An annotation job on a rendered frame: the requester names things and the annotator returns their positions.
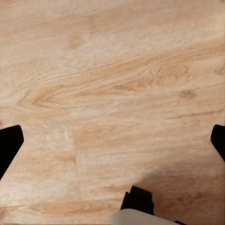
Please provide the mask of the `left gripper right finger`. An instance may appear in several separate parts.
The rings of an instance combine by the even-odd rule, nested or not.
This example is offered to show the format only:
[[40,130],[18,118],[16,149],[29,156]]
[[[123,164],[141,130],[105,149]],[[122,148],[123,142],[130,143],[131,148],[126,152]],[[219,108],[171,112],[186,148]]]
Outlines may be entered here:
[[210,141],[225,161],[225,126],[214,125]]

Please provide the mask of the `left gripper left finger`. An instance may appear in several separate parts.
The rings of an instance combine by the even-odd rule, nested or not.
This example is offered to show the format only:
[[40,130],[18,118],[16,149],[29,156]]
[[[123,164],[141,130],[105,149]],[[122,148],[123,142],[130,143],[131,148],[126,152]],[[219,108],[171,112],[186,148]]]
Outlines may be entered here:
[[24,142],[20,125],[0,130],[0,180]]

